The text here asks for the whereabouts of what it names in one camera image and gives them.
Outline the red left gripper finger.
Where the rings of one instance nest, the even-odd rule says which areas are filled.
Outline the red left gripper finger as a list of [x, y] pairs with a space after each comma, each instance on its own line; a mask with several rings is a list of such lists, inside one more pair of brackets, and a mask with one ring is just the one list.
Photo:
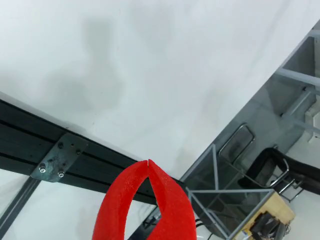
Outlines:
[[93, 240], [123, 240], [131, 202], [148, 177], [148, 161], [124, 169], [111, 184], [99, 208]]

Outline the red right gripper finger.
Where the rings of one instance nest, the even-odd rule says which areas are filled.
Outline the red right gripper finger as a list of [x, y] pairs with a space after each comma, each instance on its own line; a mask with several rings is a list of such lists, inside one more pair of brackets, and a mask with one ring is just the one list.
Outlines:
[[148, 161], [148, 177], [161, 213], [161, 219], [148, 239], [195, 240], [194, 211], [185, 191], [151, 159]]

